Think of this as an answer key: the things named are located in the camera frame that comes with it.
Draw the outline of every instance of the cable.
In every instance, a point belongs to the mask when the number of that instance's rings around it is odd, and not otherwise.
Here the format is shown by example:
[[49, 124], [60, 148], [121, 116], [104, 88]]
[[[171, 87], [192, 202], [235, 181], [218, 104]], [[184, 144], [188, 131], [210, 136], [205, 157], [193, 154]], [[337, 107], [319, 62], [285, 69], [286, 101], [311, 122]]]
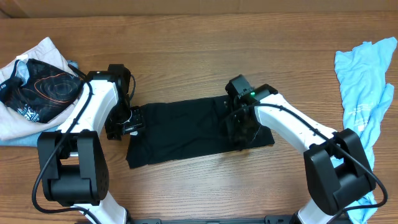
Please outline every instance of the cable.
[[96, 224], [101, 224], [100, 221], [88, 210], [85, 208], [81, 208], [81, 207], [73, 207], [73, 208], [61, 208], [61, 209], [56, 209], [56, 210], [48, 210], [45, 208], [42, 208], [38, 203], [37, 203], [37, 199], [36, 199], [36, 193], [37, 193], [37, 189], [39, 188], [39, 184], [40, 181], [43, 178], [44, 172], [47, 170], [47, 167], [50, 164], [50, 161], [53, 159], [53, 157], [55, 156], [55, 154], [58, 152], [58, 150], [60, 149], [60, 146], [63, 144], [63, 142], [67, 139], [67, 137], [69, 136], [70, 132], [72, 131], [73, 127], [77, 124], [79, 118], [82, 116], [83, 112], [86, 110], [88, 103], [91, 100], [91, 96], [93, 95], [93, 87], [90, 85], [90, 82], [88, 80], [86, 80], [86, 77], [84, 75], [83, 72], [79, 71], [79, 69], [68, 65], [80, 78], [82, 78], [86, 84], [88, 85], [89, 88], [89, 93], [88, 93], [88, 98], [85, 102], [85, 104], [83, 105], [83, 107], [81, 108], [81, 110], [79, 111], [79, 113], [77, 114], [76, 118], [73, 119], [72, 124], [70, 125], [70, 127], [67, 129], [67, 131], [65, 132], [65, 134], [62, 135], [61, 139], [59, 140], [59, 142], [57, 143], [57, 145], [55, 146], [54, 150], [52, 151], [49, 159], [47, 159], [47, 162], [44, 164], [43, 169], [40, 171], [39, 175], [36, 178], [36, 182], [33, 186], [33, 190], [32, 190], [32, 203], [33, 206], [40, 212], [42, 213], [48, 213], [48, 214], [52, 214], [52, 213], [61, 213], [61, 212], [70, 212], [70, 211], [81, 211], [85, 214], [87, 214]]
[[132, 75], [131, 73], [130, 73], [130, 76], [131, 76], [131, 78], [132, 78], [132, 80], [134, 82], [134, 86], [132, 87], [132, 91], [131, 91], [131, 94], [130, 94], [130, 101], [131, 101], [132, 97], [134, 96], [134, 92], [136, 91], [136, 78], [134, 78], [134, 75]]
[[299, 115], [297, 115], [296, 113], [294, 113], [293, 111], [283, 107], [282, 105], [274, 105], [274, 104], [270, 104], [270, 103], [258, 103], [258, 104], [253, 104], [253, 105], [248, 105], [248, 106], [243, 106], [239, 109], [237, 109], [236, 111], [230, 113], [229, 115], [227, 115], [227, 117], [225, 117], [224, 120], [221, 121], [225, 122], [229, 117], [234, 116], [236, 114], [238, 114], [240, 111], [245, 110], [245, 109], [249, 109], [249, 108], [253, 108], [256, 106], [268, 106], [268, 107], [272, 107], [272, 108], [278, 108], [280, 110], [283, 110], [285, 112], [288, 112], [289, 114], [291, 114], [293, 117], [295, 117], [296, 119], [298, 119], [299, 121], [301, 121], [304, 125], [306, 125], [306, 127], [308, 127], [311, 131], [313, 131], [315, 134], [317, 134], [318, 136], [320, 136], [321, 138], [323, 138], [327, 143], [329, 143], [330, 145], [332, 145], [334, 148], [336, 148], [337, 150], [339, 150], [344, 156], [345, 158], [348, 158], [349, 160], [353, 161], [354, 163], [356, 163], [358, 166], [360, 166], [360, 168], [362, 168], [367, 174], [369, 174], [369, 176], [371, 176], [376, 183], [378, 184], [378, 186], [380, 187], [380, 189], [383, 192], [383, 200], [377, 204], [374, 205], [359, 205], [359, 206], [354, 206], [354, 207], [348, 207], [348, 208], [344, 208], [342, 209], [340, 212], [338, 212], [328, 223], [331, 223], [333, 220], [335, 220], [336, 218], [338, 218], [342, 213], [350, 211], [350, 210], [355, 210], [355, 209], [362, 209], [362, 208], [379, 208], [381, 206], [383, 206], [384, 204], [387, 203], [388, 200], [388, 193], [387, 193], [387, 189], [384, 186], [384, 184], [378, 179], [378, 177], [376, 177], [373, 172], [371, 172], [370, 170], [368, 170], [365, 166], [363, 166], [360, 162], [358, 162], [354, 157], [352, 157], [350, 154], [348, 154], [346, 151], [344, 151], [344, 149], [342, 149], [341, 147], [339, 147], [337, 144], [335, 144], [332, 140], [330, 140], [328, 137], [326, 137], [325, 135], [323, 135], [321, 132], [319, 132], [318, 129], [314, 128], [313, 126], [311, 126], [311, 124], [309, 124], [308, 122], [306, 122], [302, 117], [300, 117]]

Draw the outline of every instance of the black cloth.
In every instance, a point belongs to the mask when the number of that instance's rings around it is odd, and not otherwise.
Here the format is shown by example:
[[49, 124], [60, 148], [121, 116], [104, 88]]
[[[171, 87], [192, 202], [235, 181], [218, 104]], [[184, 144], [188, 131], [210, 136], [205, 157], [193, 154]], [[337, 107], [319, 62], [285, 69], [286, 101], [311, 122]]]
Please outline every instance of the black cloth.
[[[141, 106], [146, 128], [130, 138], [126, 157], [130, 168], [237, 150], [220, 128], [229, 114], [227, 100], [228, 96], [218, 96]], [[274, 143], [270, 129], [261, 126], [246, 149]]]
[[29, 121], [49, 122], [76, 100], [83, 86], [80, 78], [35, 59], [27, 61], [29, 79], [22, 85], [17, 64], [11, 77], [0, 84], [0, 101]]

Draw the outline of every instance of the wooden table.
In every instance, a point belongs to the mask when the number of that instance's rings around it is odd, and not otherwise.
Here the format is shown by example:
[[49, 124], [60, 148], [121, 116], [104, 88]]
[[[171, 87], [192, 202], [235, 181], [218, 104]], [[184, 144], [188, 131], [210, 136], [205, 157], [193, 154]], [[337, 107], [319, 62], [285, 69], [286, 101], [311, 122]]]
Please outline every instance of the wooden table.
[[[132, 103], [173, 102], [224, 95], [242, 73], [269, 83], [318, 122], [341, 130], [343, 109], [334, 72], [337, 50], [398, 36], [398, 13], [241, 14], [0, 20], [0, 67], [49, 36], [84, 72], [123, 63], [136, 76]], [[398, 85], [395, 55], [386, 80]], [[398, 222], [398, 103], [382, 122], [375, 174], [388, 204], [370, 223]], [[101, 143], [110, 191], [134, 218], [234, 218], [292, 214], [310, 198], [302, 157], [274, 133], [275, 145], [165, 162], [131, 170], [129, 137]], [[0, 148], [0, 223], [73, 223], [77, 212], [39, 213], [30, 194], [39, 173], [31, 147]], [[46, 208], [58, 205], [44, 199]], [[376, 199], [381, 200], [379, 189]]]

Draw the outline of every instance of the white fabric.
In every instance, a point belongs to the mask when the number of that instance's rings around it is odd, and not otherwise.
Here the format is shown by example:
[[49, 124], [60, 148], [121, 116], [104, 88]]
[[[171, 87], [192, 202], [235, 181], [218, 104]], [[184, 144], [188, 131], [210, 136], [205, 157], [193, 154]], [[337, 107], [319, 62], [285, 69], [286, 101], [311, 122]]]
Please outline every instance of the white fabric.
[[[50, 37], [46, 37], [37, 46], [28, 50], [22, 55], [25, 54], [28, 56], [28, 58], [43, 61], [73, 74], [72, 70], [68, 67], [68, 62], [55, 47]], [[15, 60], [13, 60], [4, 68], [0, 69], [0, 83], [4, 82], [11, 76], [11, 73], [14, 69], [14, 64]], [[23, 137], [62, 124], [73, 111], [76, 102], [77, 100], [47, 124], [28, 121], [25, 117], [23, 117], [23, 115], [17, 113], [11, 108], [8, 108], [6, 105], [0, 102], [0, 140], [4, 141]]]

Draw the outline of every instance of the blue fabric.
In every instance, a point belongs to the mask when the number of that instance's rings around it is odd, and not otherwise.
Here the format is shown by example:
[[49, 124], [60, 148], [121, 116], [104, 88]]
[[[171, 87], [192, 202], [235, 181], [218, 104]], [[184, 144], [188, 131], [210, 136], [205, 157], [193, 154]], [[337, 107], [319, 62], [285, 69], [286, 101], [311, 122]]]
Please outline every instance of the blue fabric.
[[[74, 66], [75, 68], [78, 67], [78, 63], [72, 60], [67, 60], [68, 64]], [[18, 63], [17, 65], [17, 76], [21, 77], [26, 84], [27, 79], [29, 78], [29, 72], [27, 70], [26, 63]], [[45, 132], [56, 131], [58, 126], [45, 130]], [[10, 139], [6, 141], [0, 140], [0, 146], [30, 146], [30, 147], [37, 147], [37, 139], [39, 138], [41, 132], [31, 134], [29, 136], [24, 136], [20, 138]]]
[[[380, 135], [381, 121], [392, 103], [394, 86], [386, 84], [385, 73], [397, 47], [394, 37], [375, 44], [363, 42], [350, 52], [336, 52], [335, 72], [343, 100], [343, 125], [361, 138], [371, 169], [374, 167], [373, 145]], [[343, 161], [333, 158], [336, 167]], [[370, 192], [349, 207], [375, 204]], [[351, 210], [348, 215], [355, 224], [366, 223], [376, 208]]]

